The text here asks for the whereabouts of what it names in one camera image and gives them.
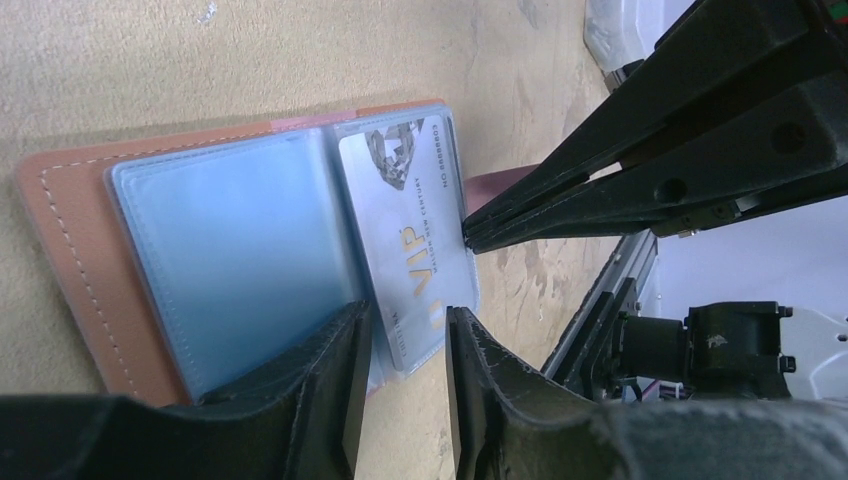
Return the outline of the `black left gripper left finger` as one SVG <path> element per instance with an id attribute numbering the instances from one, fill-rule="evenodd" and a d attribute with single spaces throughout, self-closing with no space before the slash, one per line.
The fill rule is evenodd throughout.
<path id="1" fill-rule="evenodd" d="M 224 416 L 206 479 L 350 479 L 371 357 L 371 306 L 355 301 L 301 343 L 202 396 Z"/>

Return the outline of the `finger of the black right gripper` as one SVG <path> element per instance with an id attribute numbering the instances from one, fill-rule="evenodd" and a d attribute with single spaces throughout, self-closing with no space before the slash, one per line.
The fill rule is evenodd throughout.
<path id="1" fill-rule="evenodd" d="M 529 240 L 709 230 L 847 193 L 847 79 L 792 86 L 639 165 L 466 221 L 484 253 Z"/>
<path id="2" fill-rule="evenodd" d="M 533 172 L 492 201 L 527 202 L 639 165 L 832 73 L 847 79 L 847 28 L 823 2 L 698 1 Z"/>

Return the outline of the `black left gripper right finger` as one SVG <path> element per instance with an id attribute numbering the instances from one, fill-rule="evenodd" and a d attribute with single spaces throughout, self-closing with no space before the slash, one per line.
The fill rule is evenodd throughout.
<path id="1" fill-rule="evenodd" d="M 593 404 L 506 349 L 466 307 L 447 311 L 446 368 L 457 478 L 602 478 Z"/>

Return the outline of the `white VIP card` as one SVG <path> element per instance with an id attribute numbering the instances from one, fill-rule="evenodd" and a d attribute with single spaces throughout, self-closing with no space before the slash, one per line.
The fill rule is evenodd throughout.
<path id="1" fill-rule="evenodd" d="M 388 376 L 404 378 L 443 346 L 447 308 L 480 307 L 452 111 L 437 104 L 369 116 L 337 137 L 383 323 L 381 359 Z"/>

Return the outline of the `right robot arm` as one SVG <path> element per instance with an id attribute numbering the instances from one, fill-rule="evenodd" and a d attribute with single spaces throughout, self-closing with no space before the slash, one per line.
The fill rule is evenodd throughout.
<path id="1" fill-rule="evenodd" d="M 709 230 L 847 192 L 847 27 L 824 1 L 697 1 L 539 166 L 463 224 L 485 253 L 531 240 Z M 791 309 L 737 301 L 683 322 L 620 313 L 584 331 L 559 379 L 619 378 L 786 398 Z"/>

